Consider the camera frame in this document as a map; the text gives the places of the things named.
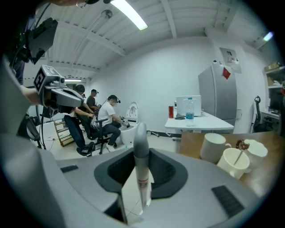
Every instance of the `gray robotic device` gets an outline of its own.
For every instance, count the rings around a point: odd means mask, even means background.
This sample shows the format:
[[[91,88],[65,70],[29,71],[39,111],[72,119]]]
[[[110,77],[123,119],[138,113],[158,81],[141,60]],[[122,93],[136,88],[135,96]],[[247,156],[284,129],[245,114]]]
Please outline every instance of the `gray robotic device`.
[[[0,74],[1,90],[7,97],[18,96],[1,113],[1,166],[28,211],[47,227],[127,227],[122,187],[137,151],[55,161],[51,153],[16,136],[29,102],[5,62]],[[214,164],[154,148],[148,157],[152,201],[134,227],[235,227],[257,207],[258,197]]]

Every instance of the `red paper on refrigerator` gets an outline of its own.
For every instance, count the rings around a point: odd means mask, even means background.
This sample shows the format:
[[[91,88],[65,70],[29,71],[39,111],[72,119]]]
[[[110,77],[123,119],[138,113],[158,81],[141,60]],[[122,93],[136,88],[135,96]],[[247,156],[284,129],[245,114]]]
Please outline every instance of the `red paper on refrigerator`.
[[[231,73],[226,69],[224,68],[223,70],[223,76],[228,80],[228,78],[230,77]]]

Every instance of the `fluorescent light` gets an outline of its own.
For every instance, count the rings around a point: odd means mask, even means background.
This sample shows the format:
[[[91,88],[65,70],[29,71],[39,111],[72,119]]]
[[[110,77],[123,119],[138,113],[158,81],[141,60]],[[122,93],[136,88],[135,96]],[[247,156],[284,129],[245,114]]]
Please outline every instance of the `fluorescent light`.
[[[269,32],[269,33],[263,38],[263,40],[269,41],[272,37],[273,37],[273,32]]]
[[[113,0],[111,4],[121,10],[137,27],[139,30],[147,28],[147,24],[143,21],[140,15],[125,1]]]
[[[81,79],[66,79],[65,81],[81,81]]]

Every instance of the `toilet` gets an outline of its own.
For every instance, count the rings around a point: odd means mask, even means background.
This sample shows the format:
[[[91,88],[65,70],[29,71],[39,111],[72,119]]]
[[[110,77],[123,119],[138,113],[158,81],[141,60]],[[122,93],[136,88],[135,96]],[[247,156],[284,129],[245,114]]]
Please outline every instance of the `toilet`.
[[[126,112],[125,118],[130,124],[130,127],[126,126],[120,127],[121,130],[121,141],[124,145],[131,145],[134,143],[134,135],[136,128],[138,126],[138,104],[136,102],[132,102],[129,109]]]

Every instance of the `poster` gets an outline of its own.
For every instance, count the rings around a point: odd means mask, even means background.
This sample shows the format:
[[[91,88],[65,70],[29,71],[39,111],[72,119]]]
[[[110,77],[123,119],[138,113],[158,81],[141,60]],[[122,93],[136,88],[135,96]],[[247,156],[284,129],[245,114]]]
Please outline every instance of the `poster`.
[[[234,72],[241,73],[241,67],[239,59],[236,56],[236,52],[227,48],[220,48],[224,57],[224,62],[227,66],[231,67]]]

